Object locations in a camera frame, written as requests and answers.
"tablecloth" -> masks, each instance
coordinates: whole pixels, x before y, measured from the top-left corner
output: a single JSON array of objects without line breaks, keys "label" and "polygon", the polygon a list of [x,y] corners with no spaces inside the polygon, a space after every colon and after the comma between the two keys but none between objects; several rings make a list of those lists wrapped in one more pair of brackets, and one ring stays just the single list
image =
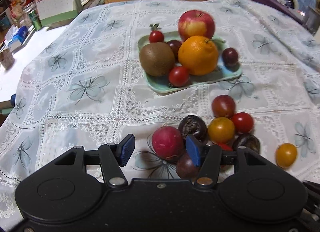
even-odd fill
[{"label": "tablecloth", "polygon": [[[243,73],[157,94],[146,85],[137,42],[150,24],[176,31],[179,17],[191,9],[214,17],[215,35],[238,50]],[[298,158],[288,172],[320,182],[319,58],[319,44],[302,26],[248,0],[127,1],[81,12],[23,70],[15,107],[0,128],[0,226],[8,230],[21,220],[14,201],[19,182],[76,145],[95,150],[131,133],[136,148],[122,168],[128,181],[177,178],[175,165],[154,153],[152,133],[162,125],[177,127],[189,114],[209,124],[211,101],[221,94],[254,117],[263,157],[274,162],[277,146],[292,143]],[[101,180],[99,167],[88,172]],[[230,174],[221,172],[220,179]]]}]

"green tray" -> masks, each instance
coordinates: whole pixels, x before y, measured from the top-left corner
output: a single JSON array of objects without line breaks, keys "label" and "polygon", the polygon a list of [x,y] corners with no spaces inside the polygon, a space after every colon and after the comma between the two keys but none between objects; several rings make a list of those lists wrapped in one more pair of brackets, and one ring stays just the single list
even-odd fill
[{"label": "green tray", "polygon": [[[163,34],[164,34],[165,42],[170,41],[172,39],[181,40],[179,33],[177,31],[167,32]],[[217,36],[214,36],[213,39],[219,50],[218,65],[214,71],[203,76],[190,75],[189,85],[186,85],[184,87],[179,87],[179,88],[169,86],[168,75],[154,77],[145,73],[148,86],[151,89],[153,89],[155,92],[169,93],[169,92],[183,90],[183,89],[201,85],[201,84],[214,83],[222,80],[229,80],[229,79],[234,79],[236,77],[239,77],[242,73],[241,66],[238,64],[232,68],[226,68],[221,57],[222,51],[226,48],[223,43],[223,40]],[[145,35],[142,38],[140,38],[138,41],[139,50],[141,50],[141,48],[148,43],[150,43],[148,35]]]}]

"radish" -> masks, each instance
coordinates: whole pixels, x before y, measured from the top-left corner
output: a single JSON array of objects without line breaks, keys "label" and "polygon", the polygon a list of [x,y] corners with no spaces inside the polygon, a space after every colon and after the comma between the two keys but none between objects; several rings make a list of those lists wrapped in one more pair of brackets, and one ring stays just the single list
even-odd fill
[{"label": "radish", "polygon": [[169,126],[161,127],[153,133],[152,146],[156,154],[165,160],[174,160],[184,151],[181,133]]}]

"green can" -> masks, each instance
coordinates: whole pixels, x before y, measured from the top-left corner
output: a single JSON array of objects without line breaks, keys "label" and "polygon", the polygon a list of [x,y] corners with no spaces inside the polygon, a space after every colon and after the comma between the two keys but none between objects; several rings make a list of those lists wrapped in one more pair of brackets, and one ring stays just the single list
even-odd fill
[{"label": "green can", "polygon": [[31,12],[29,12],[28,16],[31,19],[33,26],[35,27],[35,30],[36,31],[40,30],[42,28],[42,25],[36,13],[36,10],[32,10]]}]

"fruit stem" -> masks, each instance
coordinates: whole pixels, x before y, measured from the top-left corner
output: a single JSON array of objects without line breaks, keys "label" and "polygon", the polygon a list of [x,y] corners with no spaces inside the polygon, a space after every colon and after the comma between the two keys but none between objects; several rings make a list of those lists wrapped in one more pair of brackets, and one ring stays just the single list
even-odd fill
[{"label": "fruit stem", "polygon": [[161,29],[158,23],[154,25],[150,24],[149,27],[152,31]]},{"label": "fruit stem", "polygon": [[226,42],[226,40],[222,40],[222,39],[219,39],[219,38],[212,38],[211,41],[212,42],[216,41],[216,42],[219,42],[219,43],[222,43],[222,44],[224,44]]}]

